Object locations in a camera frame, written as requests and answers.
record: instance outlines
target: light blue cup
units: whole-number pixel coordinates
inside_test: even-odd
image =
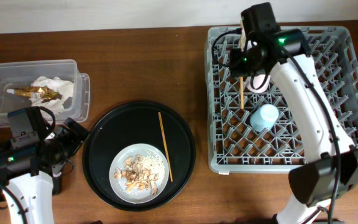
[[[274,105],[262,105],[254,114],[251,115],[251,126],[261,132],[264,128],[270,130],[278,118],[278,109]]]

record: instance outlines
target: wooden tabletop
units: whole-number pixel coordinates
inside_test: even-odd
[[[358,21],[310,22],[308,26],[345,26],[358,59]],[[217,175],[208,167],[204,43],[209,27],[91,30],[0,34],[0,63],[74,59],[91,80],[87,129],[117,105],[133,100],[165,104],[189,124],[196,141],[196,164],[186,187],[171,202],[147,212],[124,212],[99,199],[81,168],[63,178],[53,197],[56,223],[220,223],[270,218],[286,204],[291,190],[285,174]],[[10,137],[0,129],[0,141]],[[337,201],[335,217],[358,223],[358,186]],[[0,210],[0,223],[9,212]]]

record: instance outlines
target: clear plastic container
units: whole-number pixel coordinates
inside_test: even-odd
[[[90,79],[87,74],[78,71],[74,60],[0,63],[0,128],[9,127],[8,112],[31,106],[28,98],[7,93],[6,90],[30,86],[40,76],[59,77],[74,83],[73,97],[63,104],[62,112],[55,113],[58,124],[68,117],[77,122],[86,121],[90,103]]]

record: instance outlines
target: crumpled paper towel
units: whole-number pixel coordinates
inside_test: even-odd
[[[46,109],[50,109],[53,111],[54,114],[59,114],[59,112],[62,112],[64,110],[63,104],[64,102],[69,98],[73,97],[74,93],[74,83],[70,81],[64,81],[61,80],[58,77],[55,77],[53,79],[47,78],[47,77],[39,77],[36,79],[33,83],[31,83],[31,86],[39,86],[39,87],[48,87],[49,89],[58,92],[61,94],[62,98],[57,100],[50,100],[45,103],[43,103],[44,99],[40,98],[33,98],[31,97],[31,106],[44,106]]]

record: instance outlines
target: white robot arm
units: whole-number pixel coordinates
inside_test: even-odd
[[[319,84],[313,58],[302,54],[295,56],[294,59],[298,62],[309,81],[315,84],[314,88],[319,93],[326,107],[331,108]],[[302,136],[306,160],[308,162],[318,161],[325,152],[330,156],[335,155],[334,144],[330,140],[332,137],[323,110],[317,102],[316,97],[313,96],[307,84],[301,78],[293,62],[288,59],[287,63],[277,63],[270,72],[270,76],[274,84],[283,93],[293,115]],[[341,153],[349,151],[350,146],[354,145],[353,140],[346,134],[332,110],[329,110],[329,114],[336,128],[336,135],[340,139],[338,142],[339,150]],[[326,207],[330,202],[331,199],[327,199],[319,202],[316,206],[307,207],[292,195],[284,210],[278,213],[277,221],[280,224],[303,223],[304,220],[317,211],[317,206]]]
[[[311,223],[324,210],[329,213],[330,223],[335,199],[358,183],[358,150],[321,88],[302,32],[281,30],[268,2],[244,10],[241,17],[241,28],[227,34],[241,34],[242,40],[247,36],[241,47],[248,46],[248,41],[252,47],[246,51],[232,49],[230,64],[218,64],[229,67],[234,78],[251,77],[251,84],[261,77],[256,75],[260,70],[270,75],[293,115],[307,160],[306,165],[290,171],[293,195],[274,220],[278,224]],[[267,79],[263,79],[262,86],[268,85]]]
[[[49,125],[41,110],[53,119]],[[0,189],[12,224],[53,224],[52,191],[66,161],[86,141],[89,131],[71,118],[55,129],[53,113],[30,107],[7,115],[15,136],[0,147]]]

